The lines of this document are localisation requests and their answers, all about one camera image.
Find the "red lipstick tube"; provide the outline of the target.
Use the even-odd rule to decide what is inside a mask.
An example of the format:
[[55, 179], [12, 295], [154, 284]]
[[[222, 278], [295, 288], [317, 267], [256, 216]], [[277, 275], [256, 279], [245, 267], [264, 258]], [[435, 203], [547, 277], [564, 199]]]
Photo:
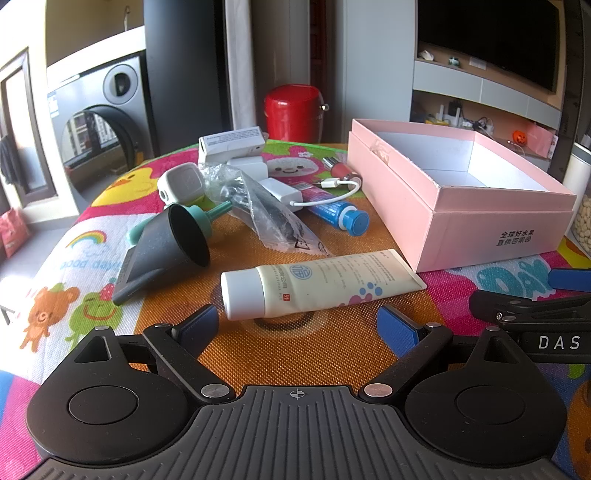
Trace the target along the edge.
[[334, 178], [356, 181], [359, 184], [363, 182], [362, 177], [358, 173], [356, 173], [353, 169], [349, 168], [349, 166], [346, 165], [346, 163], [342, 163], [342, 161], [339, 161], [338, 158], [324, 157], [322, 158], [322, 162], [325, 164], [325, 167], [329, 169], [329, 173]]

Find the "teal plastic crank handle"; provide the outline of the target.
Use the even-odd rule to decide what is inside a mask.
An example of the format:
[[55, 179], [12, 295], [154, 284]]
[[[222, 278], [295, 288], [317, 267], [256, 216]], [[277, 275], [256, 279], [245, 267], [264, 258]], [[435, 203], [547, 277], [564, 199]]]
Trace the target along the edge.
[[[232, 209], [231, 201], [224, 201], [214, 206], [207, 211], [202, 210], [197, 205], [183, 206], [183, 208], [191, 215], [191, 217], [197, 222], [201, 232], [204, 233], [206, 238], [212, 236], [212, 223], [224, 214], [228, 214]], [[155, 215], [148, 217], [135, 226], [133, 226], [128, 234], [127, 239], [130, 245], [136, 245], [144, 227], [155, 218]]]

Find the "white cylinder bottle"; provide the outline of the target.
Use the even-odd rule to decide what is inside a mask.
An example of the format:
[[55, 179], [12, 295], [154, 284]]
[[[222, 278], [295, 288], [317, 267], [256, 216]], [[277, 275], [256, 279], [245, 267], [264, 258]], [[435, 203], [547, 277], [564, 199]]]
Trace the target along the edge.
[[577, 212], [587, 190], [591, 175], [591, 152], [575, 142], [568, 161], [563, 185], [576, 195], [574, 211]]

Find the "cream lotion tube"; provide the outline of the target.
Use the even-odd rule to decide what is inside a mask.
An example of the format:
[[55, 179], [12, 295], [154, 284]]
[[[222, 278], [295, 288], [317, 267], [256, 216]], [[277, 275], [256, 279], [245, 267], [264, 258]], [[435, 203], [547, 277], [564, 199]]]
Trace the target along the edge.
[[427, 288], [394, 249], [221, 274], [226, 318], [276, 318], [386, 299]]

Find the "white cable adapter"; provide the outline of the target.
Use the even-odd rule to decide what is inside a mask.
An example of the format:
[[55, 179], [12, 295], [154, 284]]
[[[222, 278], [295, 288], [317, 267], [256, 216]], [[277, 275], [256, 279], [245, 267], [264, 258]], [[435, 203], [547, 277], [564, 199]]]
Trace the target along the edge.
[[338, 201], [345, 200], [346, 198], [349, 198], [349, 196], [355, 195], [356, 192], [358, 192], [362, 187], [362, 185], [356, 180], [328, 178], [322, 180], [322, 187], [336, 188], [351, 186], [352, 189], [349, 190], [348, 193], [339, 195], [331, 199], [304, 201], [303, 195], [301, 195], [301, 190], [294, 188], [294, 186], [287, 185], [286, 183], [283, 183], [280, 180], [276, 180], [274, 178], [266, 178], [260, 180], [259, 185], [263, 186], [263, 188], [266, 189], [267, 192], [272, 194], [277, 201], [280, 201], [280, 203], [286, 205], [288, 208], [290, 208], [291, 211], [294, 212], [301, 210], [303, 208], [328, 205]]

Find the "glass jar with beans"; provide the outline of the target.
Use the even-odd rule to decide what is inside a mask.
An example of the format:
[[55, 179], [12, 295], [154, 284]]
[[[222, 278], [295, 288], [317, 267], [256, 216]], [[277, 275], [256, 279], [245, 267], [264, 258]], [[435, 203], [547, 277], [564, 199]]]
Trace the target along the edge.
[[584, 195], [579, 206], [579, 209], [574, 217], [571, 226], [571, 232], [586, 252], [591, 254], [591, 199], [588, 195]]

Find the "pink cardboard box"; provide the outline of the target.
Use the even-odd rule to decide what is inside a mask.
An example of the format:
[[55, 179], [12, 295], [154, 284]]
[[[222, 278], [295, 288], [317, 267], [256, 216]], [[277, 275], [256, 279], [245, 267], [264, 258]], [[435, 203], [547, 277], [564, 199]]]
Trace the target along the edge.
[[417, 273], [554, 251], [574, 212], [564, 185], [475, 131], [356, 119], [348, 161]]

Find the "dark grey funnel nozzle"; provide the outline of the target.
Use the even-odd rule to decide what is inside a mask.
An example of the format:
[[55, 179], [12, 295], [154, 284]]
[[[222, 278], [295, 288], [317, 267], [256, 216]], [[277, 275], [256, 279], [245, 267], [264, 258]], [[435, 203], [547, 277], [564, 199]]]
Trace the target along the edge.
[[124, 257], [112, 302], [122, 305], [211, 262], [207, 238], [183, 208], [173, 204], [155, 215]]

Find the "clear plastic bag with parts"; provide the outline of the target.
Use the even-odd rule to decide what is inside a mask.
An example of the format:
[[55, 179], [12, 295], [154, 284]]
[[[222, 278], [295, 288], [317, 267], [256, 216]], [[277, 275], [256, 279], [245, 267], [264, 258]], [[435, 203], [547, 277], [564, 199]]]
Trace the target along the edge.
[[246, 173], [225, 164], [202, 165], [199, 169], [208, 199], [217, 204], [229, 201], [230, 214], [256, 232], [264, 247], [283, 253], [332, 255], [290, 208]]

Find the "white rounded plug adapter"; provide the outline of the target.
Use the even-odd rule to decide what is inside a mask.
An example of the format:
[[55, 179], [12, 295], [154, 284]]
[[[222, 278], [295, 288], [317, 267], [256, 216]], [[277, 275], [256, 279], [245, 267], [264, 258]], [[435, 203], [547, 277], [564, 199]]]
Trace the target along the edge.
[[189, 206], [205, 194], [204, 175], [197, 164], [187, 162], [166, 170], [157, 180], [158, 196], [165, 206]]

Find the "grey tv cabinet shelf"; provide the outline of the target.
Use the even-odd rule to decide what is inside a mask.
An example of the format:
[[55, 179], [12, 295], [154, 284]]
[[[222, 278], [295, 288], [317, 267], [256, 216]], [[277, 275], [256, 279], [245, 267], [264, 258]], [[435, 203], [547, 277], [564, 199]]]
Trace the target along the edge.
[[413, 88], [522, 118], [530, 150], [547, 159], [554, 154], [562, 116], [560, 92], [548, 93], [474, 57], [434, 46], [419, 50]]

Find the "white cube charger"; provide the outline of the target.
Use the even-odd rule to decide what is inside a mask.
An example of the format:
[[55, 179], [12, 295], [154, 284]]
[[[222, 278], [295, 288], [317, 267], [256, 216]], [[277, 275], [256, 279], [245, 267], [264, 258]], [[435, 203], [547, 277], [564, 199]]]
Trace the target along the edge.
[[242, 171], [256, 182], [269, 178], [269, 170], [262, 156], [247, 156], [229, 159], [228, 166]]

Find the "blue capped tube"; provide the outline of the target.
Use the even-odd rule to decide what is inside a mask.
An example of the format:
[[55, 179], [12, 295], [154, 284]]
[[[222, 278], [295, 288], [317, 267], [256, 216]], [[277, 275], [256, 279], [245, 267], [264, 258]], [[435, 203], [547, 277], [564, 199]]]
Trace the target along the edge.
[[304, 203], [331, 200], [331, 203], [307, 207], [308, 212], [321, 218], [332, 227], [346, 231], [353, 237], [362, 236], [370, 227], [370, 215], [346, 200], [335, 201], [335, 195], [305, 182], [297, 183], [294, 188], [301, 191]]

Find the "white product carton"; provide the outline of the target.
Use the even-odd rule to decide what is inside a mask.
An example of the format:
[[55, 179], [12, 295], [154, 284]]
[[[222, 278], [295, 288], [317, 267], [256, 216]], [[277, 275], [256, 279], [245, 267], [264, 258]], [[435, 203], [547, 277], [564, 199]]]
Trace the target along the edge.
[[265, 145], [259, 126], [202, 136], [198, 141], [198, 163], [226, 163], [233, 158], [259, 155]]

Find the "black refrigerator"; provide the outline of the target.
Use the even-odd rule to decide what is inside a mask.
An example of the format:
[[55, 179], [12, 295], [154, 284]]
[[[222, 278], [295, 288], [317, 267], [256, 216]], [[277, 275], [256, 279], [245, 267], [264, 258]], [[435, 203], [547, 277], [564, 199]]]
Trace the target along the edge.
[[143, 3], [146, 68], [161, 154], [231, 128], [224, 3]]

